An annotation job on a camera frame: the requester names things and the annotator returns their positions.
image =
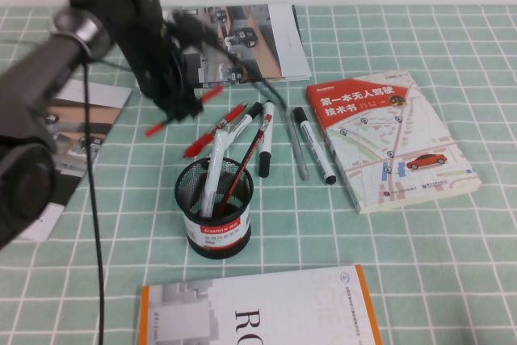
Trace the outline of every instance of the green checkered tablecloth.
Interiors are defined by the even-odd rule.
[[[386,344],[517,344],[517,6],[298,6],[313,79],[278,82],[291,106],[305,87],[408,69],[472,162],[472,195],[358,215],[342,184],[327,187],[304,146],[302,182],[280,120],[271,177],[249,170],[252,237],[212,261],[188,246],[174,201],[183,151],[231,106],[259,98],[234,86],[195,120],[152,139],[163,118],[134,90],[95,163],[106,264],[108,344],[133,343],[143,284],[361,263]],[[0,9],[0,40],[42,40],[49,9]],[[0,41],[0,71],[30,51]],[[120,52],[110,58],[124,64]],[[91,80],[134,89],[127,72],[94,65]],[[240,160],[254,130],[229,150]],[[95,247],[86,182],[50,239],[0,251],[0,343],[93,344]]]

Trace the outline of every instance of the book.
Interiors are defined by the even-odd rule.
[[[381,345],[360,265],[145,286],[140,345]]]
[[[131,89],[90,82],[90,150],[92,160],[99,153],[107,134],[124,107]],[[25,229],[21,238],[43,242],[48,239],[75,189],[86,173],[86,142],[84,134],[84,91],[82,81],[70,80],[53,100],[44,118],[53,135],[57,153],[56,190],[51,202],[38,220]]]
[[[251,69],[269,80],[306,80],[311,76],[296,24],[288,4],[212,6],[183,9],[219,36],[223,48],[237,55]],[[171,13],[164,12],[171,20]],[[203,44],[185,51],[187,80],[212,86],[249,82],[246,71],[236,68],[224,53]]]
[[[476,191],[481,180],[409,72],[307,87],[359,213]]]

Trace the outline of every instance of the black robotic arm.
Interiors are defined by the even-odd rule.
[[[183,48],[159,0],[69,0],[51,36],[0,77],[0,248],[44,210],[55,184],[56,145],[44,126],[54,97],[84,62],[118,44],[142,93],[169,120],[203,111],[182,74]]]

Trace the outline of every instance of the pen holder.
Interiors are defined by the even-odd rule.
[[[223,217],[212,219],[200,215],[201,199],[208,173],[209,158],[189,165],[179,175],[174,189],[176,202],[183,211],[187,239],[192,249],[209,259],[227,259],[238,254],[251,236],[250,201],[253,196],[253,180],[244,170],[241,179],[229,198]],[[224,158],[217,185],[213,214],[232,184],[239,163]]]

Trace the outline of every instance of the pen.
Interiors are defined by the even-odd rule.
[[[225,151],[231,146],[231,144],[237,139],[237,137],[244,131],[244,129],[248,126],[249,123],[253,121],[253,119],[263,110],[263,105],[259,102],[253,104],[248,112],[244,115],[244,117],[239,121],[239,123],[235,126],[231,133],[228,134],[228,139],[226,140]]]
[[[260,154],[258,162],[258,176],[266,178],[269,175],[269,165],[271,162],[271,140],[273,138],[273,115],[275,113],[275,105],[267,100],[264,103],[264,116],[271,115],[271,122],[266,128],[266,132],[258,147]]]
[[[205,133],[202,137],[200,137],[197,141],[195,141],[188,149],[185,150],[184,158],[193,158],[199,155],[199,153],[204,149],[206,145],[208,145],[216,134],[218,129],[223,129],[235,120],[247,107],[248,103],[240,103],[237,105],[232,111],[230,111],[223,120],[221,120],[216,127],[209,133]]]
[[[223,200],[221,201],[221,206],[217,210],[216,219],[221,218],[223,216],[223,214],[225,214],[225,208],[226,208],[226,205],[228,204],[229,198],[232,196],[233,192],[235,191],[235,188],[237,187],[237,184],[239,183],[239,181],[241,179],[241,175],[244,172],[246,165],[250,161],[251,156],[253,155],[253,152],[257,149],[260,139],[264,135],[264,132],[267,130],[272,119],[273,119],[272,115],[266,115],[266,117],[264,118],[262,125],[258,129],[257,134],[255,135],[255,138],[251,142],[250,148],[246,151],[246,154],[244,155],[244,158],[242,159],[241,165],[239,166],[239,170],[237,170],[237,173],[235,173],[235,175],[233,176],[232,184],[230,185],[228,191],[226,191],[225,196],[223,197]]]
[[[301,152],[300,142],[298,141],[298,135],[296,134],[289,108],[287,108],[284,112],[284,123],[288,131],[289,142],[291,143],[292,147],[292,154],[294,155],[294,160],[296,162],[296,166],[298,167],[298,174],[300,174],[300,177],[303,181],[307,181],[309,180],[309,171],[307,170],[307,165],[305,164],[304,154]]]
[[[325,151],[323,151],[323,148],[314,138],[313,129],[310,127],[309,121],[307,120],[307,115],[304,112],[304,108],[294,108],[293,113],[296,121],[300,125],[305,139],[307,139],[307,142],[310,145],[314,159],[316,159],[316,164],[319,166],[323,173],[325,182],[327,182],[329,185],[334,185],[336,183],[336,176],[332,171],[332,167],[330,167],[329,161],[326,159]]]
[[[225,156],[225,143],[228,133],[224,129],[216,131],[216,140],[213,142],[210,163],[208,164],[207,181],[204,185],[203,199],[201,200],[201,216],[212,217],[213,205],[216,201],[217,186],[219,185],[219,175],[223,166]]]
[[[213,99],[218,94],[220,94],[223,91],[222,85],[214,86],[211,90],[209,90],[207,93],[201,96],[201,103],[206,103],[207,101]],[[153,137],[160,131],[162,131],[168,124],[172,123],[174,119],[167,118],[163,120],[161,123],[155,124],[153,127],[149,128],[147,131],[145,131],[145,135],[147,137]]]

